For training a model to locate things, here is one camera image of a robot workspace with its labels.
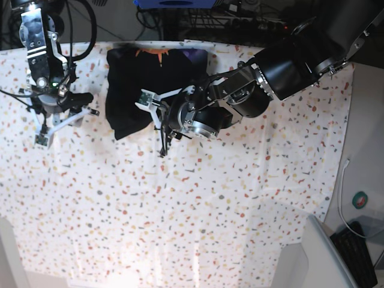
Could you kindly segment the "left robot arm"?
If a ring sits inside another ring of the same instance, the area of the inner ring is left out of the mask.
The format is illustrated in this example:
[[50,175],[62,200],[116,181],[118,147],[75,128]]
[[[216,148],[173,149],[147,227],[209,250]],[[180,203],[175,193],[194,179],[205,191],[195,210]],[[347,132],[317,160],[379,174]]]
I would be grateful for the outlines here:
[[213,138],[242,118],[260,116],[271,100],[284,101],[342,70],[382,21],[382,1],[324,1],[316,17],[236,69],[183,87],[161,123],[165,138]]

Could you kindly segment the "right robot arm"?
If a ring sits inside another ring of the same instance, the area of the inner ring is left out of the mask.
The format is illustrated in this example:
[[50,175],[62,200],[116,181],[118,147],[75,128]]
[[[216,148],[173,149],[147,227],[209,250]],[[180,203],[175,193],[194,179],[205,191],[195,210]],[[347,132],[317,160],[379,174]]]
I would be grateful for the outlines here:
[[27,50],[29,98],[48,114],[69,111],[79,113],[94,97],[90,93],[75,94],[70,86],[76,81],[76,62],[86,58],[95,46],[97,20],[91,5],[79,1],[88,12],[91,22],[91,39],[84,52],[73,55],[73,23],[70,22],[70,52],[62,54],[59,39],[64,23],[56,13],[59,1],[11,1],[11,9],[20,12],[19,38]]

